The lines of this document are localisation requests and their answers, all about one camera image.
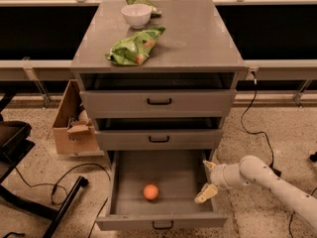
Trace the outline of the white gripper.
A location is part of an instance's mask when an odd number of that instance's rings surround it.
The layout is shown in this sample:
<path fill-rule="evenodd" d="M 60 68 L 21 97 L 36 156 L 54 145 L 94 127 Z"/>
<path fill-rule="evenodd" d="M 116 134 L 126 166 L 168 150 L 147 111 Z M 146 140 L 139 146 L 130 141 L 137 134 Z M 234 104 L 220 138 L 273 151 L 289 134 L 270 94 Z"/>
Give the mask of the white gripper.
<path fill-rule="evenodd" d="M 244 185 L 247 181 L 241 175 L 238 164 L 216 165 L 213 162 L 204 160 L 203 165 L 210 173 L 210 179 L 213 184 L 205 183 L 203 185 L 200 192 L 194 199 L 196 203 L 203 203 L 214 197 L 218 193 L 219 189 L 231 189 L 235 186 Z"/>

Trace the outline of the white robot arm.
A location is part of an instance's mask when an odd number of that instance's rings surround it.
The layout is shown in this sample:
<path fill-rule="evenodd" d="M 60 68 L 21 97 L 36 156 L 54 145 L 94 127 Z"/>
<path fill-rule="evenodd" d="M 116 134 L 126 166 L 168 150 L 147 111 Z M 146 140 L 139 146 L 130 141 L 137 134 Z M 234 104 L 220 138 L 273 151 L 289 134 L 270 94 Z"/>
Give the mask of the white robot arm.
<path fill-rule="evenodd" d="M 245 156 L 231 165 L 209 161 L 204 161 L 203 165 L 207 169 L 207 182 L 196 195 L 196 203 L 214 197 L 219 190 L 256 184 L 269 190 L 308 228 L 317 232 L 317 199 L 280 178 L 258 157 Z"/>

